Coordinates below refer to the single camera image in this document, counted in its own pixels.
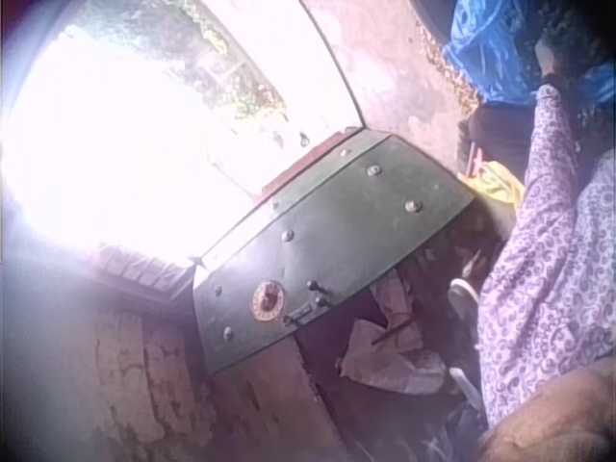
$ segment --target hand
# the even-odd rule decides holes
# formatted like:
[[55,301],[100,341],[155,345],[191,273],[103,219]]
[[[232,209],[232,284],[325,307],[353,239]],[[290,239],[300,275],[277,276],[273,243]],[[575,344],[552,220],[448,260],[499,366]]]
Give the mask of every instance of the hand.
[[544,38],[540,38],[535,45],[535,55],[541,68],[541,76],[545,77],[548,74],[555,74],[558,68],[554,52]]

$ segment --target patterned fabric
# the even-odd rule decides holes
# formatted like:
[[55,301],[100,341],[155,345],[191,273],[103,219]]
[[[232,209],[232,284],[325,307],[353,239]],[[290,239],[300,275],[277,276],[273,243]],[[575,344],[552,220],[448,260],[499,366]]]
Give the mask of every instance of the patterned fabric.
[[559,92],[537,93],[526,196],[479,305],[483,398],[496,425],[551,378],[614,348],[614,152],[577,194]]

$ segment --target yellow object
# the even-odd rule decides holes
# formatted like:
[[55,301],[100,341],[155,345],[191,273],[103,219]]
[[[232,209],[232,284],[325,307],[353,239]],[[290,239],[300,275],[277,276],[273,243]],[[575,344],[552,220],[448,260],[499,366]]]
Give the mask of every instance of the yellow object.
[[474,175],[467,177],[458,173],[458,179],[472,190],[511,204],[516,210],[522,205],[524,185],[498,162],[483,162]]

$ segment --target blue plastic bag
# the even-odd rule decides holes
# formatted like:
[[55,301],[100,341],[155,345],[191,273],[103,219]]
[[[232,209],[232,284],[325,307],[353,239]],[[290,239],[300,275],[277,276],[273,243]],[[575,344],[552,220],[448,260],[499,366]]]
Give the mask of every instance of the blue plastic bag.
[[[446,60],[460,69],[485,101],[532,105],[536,82],[523,77],[515,38],[526,29],[526,0],[458,0]],[[614,63],[593,67],[577,82],[585,102],[614,99]]]

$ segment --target person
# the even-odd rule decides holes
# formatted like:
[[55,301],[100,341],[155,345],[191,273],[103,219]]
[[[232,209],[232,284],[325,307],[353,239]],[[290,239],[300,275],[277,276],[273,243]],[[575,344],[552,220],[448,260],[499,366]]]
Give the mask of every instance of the person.
[[[551,434],[550,428],[557,435],[575,433],[576,425],[592,419],[592,411],[602,416],[609,412],[604,408],[606,398],[577,417],[569,411],[576,399],[585,399],[584,394],[555,394],[563,400],[550,401],[551,418],[546,420],[527,408],[537,402],[546,384],[567,388],[570,373],[578,372],[576,380],[593,390],[592,368],[606,357],[601,362],[601,370],[607,372],[600,388],[604,393],[607,387],[603,397],[609,396],[612,406],[611,423],[607,419],[607,427],[602,427],[601,443],[614,436],[614,360],[610,357],[616,340],[614,150],[598,160],[590,180],[577,193],[577,153],[558,61],[543,39],[535,51],[543,85],[536,94],[526,193],[511,236],[479,295],[477,347],[483,403],[492,428],[491,438],[484,442],[484,453],[492,455],[482,460],[591,460],[585,455],[594,453],[597,442],[589,443],[586,452],[571,450],[550,458],[546,454],[550,450],[557,454],[557,440],[549,439],[545,445],[552,444],[552,449],[543,453],[541,449],[547,449],[537,435]],[[511,420],[534,425],[533,450],[541,452],[541,457],[533,458],[532,450],[521,456],[515,444],[503,453],[490,450],[500,448],[504,440],[515,442],[516,431],[524,426],[512,425]],[[554,423],[562,426],[556,430],[550,427]],[[509,425],[508,431],[499,431],[503,425]],[[572,441],[572,447],[585,448],[582,443],[576,446],[575,438]]]

